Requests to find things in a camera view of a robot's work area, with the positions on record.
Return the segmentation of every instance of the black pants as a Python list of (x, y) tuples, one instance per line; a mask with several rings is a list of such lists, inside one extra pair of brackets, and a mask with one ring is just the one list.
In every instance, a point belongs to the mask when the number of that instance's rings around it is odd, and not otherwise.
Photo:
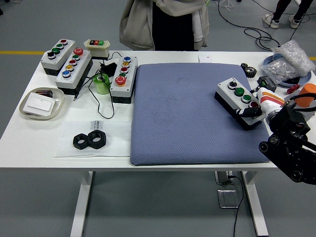
[(169, 16), (154, 2), (153, 40), (157, 51), (195, 51), (192, 14)]
[[(276, 12), (274, 13), (273, 20), (279, 20), (291, 0), (279, 0), (276, 6)], [(297, 13), (294, 16), (294, 20), (301, 20), (307, 9), (310, 8), (313, 0), (302, 0), (298, 8)]]

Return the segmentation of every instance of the black gear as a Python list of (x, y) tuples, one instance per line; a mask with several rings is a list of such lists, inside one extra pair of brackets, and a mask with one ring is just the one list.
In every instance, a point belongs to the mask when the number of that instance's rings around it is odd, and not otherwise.
[(244, 71), (245, 71), (246, 77), (248, 78), (254, 78), (257, 73), (257, 70), (253, 67), (247, 67), (244, 69)]
[(245, 70), (245, 68), (247, 68), (247, 67), (248, 67), (248, 64), (246, 64), (246, 63), (242, 63), (240, 66), (242, 67), (242, 69), (243, 69), (243, 70)]

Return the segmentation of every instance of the plastic bag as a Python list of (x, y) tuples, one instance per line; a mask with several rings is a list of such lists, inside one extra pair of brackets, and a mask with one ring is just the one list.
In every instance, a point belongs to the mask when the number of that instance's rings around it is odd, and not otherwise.
[(284, 57), (263, 65), (262, 69), (276, 84), (299, 76), (296, 69)]
[(295, 68), (296, 73), (300, 77), (306, 76), (308, 72), (313, 71), (316, 67), (305, 51), (293, 39), (281, 47), (273, 48), (272, 51), (274, 54), (282, 54), (287, 62)]

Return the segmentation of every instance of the sneaker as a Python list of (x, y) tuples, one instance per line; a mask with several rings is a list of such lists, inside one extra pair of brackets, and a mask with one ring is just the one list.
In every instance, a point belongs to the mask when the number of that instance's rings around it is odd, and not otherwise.
[(263, 17), (263, 22), (267, 23), (272, 29), (277, 29), (279, 20), (272, 20), (272, 18), (273, 15), (267, 14)]
[(288, 19), (291, 22), (291, 28), (296, 29), (300, 24), (300, 20), (294, 20), (294, 15), (291, 15)]

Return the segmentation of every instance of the white jacket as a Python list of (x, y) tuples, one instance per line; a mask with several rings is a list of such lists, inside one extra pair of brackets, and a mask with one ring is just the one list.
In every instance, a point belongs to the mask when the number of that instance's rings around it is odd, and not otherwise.
[[(205, 0), (153, 0), (166, 14), (192, 14), (194, 48), (207, 47), (208, 12)], [(152, 0), (127, 0), (119, 25), (119, 41), (133, 50), (154, 50)]]

